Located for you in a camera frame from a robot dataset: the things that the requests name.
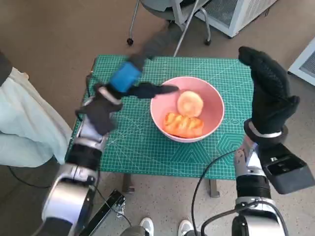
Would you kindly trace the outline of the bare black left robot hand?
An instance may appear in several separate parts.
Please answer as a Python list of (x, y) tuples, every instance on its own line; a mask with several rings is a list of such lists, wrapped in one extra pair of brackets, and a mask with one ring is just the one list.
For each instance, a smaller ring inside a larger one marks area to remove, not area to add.
[(177, 92), (174, 85), (154, 85), (149, 82), (138, 83), (145, 62), (159, 56), (164, 49), (180, 37), (177, 30), (160, 31), (144, 43), (142, 48), (128, 57), (113, 74), (106, 88), (117, 98), (136, 96), (139, 99), (151, 99), (156, 95)]

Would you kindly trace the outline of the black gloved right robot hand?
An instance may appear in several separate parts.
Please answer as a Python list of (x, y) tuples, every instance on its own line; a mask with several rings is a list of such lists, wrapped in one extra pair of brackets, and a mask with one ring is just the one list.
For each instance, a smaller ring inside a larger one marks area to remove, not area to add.
[(300, 97), (290, 95), (287, 72), (268, 54), (250, 47), (240, 47), (238, 59), (251, 70), (255, 129), (263, 135), (280, 132), (300, 103)]

